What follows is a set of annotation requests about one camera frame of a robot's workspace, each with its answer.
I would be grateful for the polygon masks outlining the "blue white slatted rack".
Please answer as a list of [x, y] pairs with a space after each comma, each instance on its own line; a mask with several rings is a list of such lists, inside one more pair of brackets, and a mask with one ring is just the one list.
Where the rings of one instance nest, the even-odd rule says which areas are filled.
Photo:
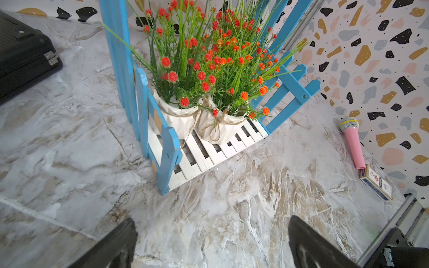
[[207, 112], [197, 110], [190, 114], [192, 129], [186, 138], [181, 139], [176, 128], [166, 120], [168, 112], [149, 87], [144, 70], [137, 66], [132, 55], [126, 6], [125, 1], [101, 1], [102, 22], [107, 30], [121, 104], [143, 155], [152, 163], [161, 195], [268, 137], [321, 89], [319, 80], [312, 80], [307, 86], [301, 85], [301, 79], [307, 74], [307, 67], [301, 64], [294, 71], [280, 76], [280, 86], [268, 99], [267, 107], [276, 108], [288, 93], [293, 95], [293, 99], [268, 124], [263, 124], [261, 119], [246, 119], [232, 124], [231, 137], [220, 144], [205, 138], [198, 126], [202, 123], [215, 128], [227, 125], [225, 114], [216, 123], [209, 120]]

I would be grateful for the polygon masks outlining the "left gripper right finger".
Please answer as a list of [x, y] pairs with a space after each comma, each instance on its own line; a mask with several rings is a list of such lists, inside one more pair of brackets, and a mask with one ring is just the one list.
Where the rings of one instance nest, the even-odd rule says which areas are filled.
[[288, 226], [289, 246], [297, 268], [357, 268], [311, 226], [293, 215]]

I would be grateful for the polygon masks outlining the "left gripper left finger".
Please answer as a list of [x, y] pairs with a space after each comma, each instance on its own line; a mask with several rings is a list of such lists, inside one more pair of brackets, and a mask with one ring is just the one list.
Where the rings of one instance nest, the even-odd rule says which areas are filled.
[[137, 238], [135, 222], [132, 218], [127, 218], [69, 266], [71, 268], [131, 268]]

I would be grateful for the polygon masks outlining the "aluminium rail frame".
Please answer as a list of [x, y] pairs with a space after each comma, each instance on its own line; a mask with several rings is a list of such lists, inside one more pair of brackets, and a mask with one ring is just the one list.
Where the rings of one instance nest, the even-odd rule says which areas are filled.
[[406, 199], [395, 215], [385, 225], [373, 243], [357, 261], [357, 265], [364, 268], [375, 250], [386, 238], [389, 231], [398, 228], [405, 235], [411, 246], [429, 248], [429, 213], [419, 201], [411, 194]]

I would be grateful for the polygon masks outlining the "black square box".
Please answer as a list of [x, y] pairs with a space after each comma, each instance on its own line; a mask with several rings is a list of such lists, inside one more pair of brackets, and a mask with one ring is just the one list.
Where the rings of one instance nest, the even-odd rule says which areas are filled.
[[62, 68], [49, 37], [1, 12], [1, 104]]

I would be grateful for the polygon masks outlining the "red flower pot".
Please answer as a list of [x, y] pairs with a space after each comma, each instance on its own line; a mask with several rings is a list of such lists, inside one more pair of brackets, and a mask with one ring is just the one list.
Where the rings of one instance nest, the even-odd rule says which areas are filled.
[[285, 71], [280, 59], [279, 72], [274, 68], [258, 70], [247, 65], [233, 65], [220, 70], [209, 70], [203, 88], [208, 93], [202, 98], [202, 112], [196, 124], [196, 133], [213, 144], [229, 142], [247, 119], [257, 120], [270, 114], [267, 107], [257, 109], [251, 102], [270, 91], [269, 82]]
[[200, 115], [207, 68], [203, 54], [210, 20], [194, 1], [171, 1], [167, 8], [145, 10], [143, 32], [149, 44], [146, 60], [128, 45], [132, 55], [152, 75], [154, 98], [179, 139], [189, 138]]
[[279, 72], [280, 59], [265, 47], [276, 40], [277, 35], [271, 35], [271, 27], [257, 20], [260, 8], [259, 4], [239, 1], [236, 8], [222, 8], [214, 12], [204, 56], [209, 70], [247, 65], [258, 70], [274, 68], [276, 73]]

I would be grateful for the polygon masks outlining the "pink cylindrical object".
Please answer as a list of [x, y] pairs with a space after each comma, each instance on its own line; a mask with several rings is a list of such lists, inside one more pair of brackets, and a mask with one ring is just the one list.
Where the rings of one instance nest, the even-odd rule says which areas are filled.
[[346, 117], [341, 121], [339, 128], [346, 137], [355, 167], [358, 170], [365, 169], [366, 163], [359, 140], [358, 120], [354, 117]]

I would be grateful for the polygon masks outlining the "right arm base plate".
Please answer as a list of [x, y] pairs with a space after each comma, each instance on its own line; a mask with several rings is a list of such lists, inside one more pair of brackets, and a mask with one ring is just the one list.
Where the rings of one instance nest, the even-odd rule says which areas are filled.
[[411, 246], [402, 231], [393, 228], [364, 267], [427, 268], [428, 266], [429, 249]]

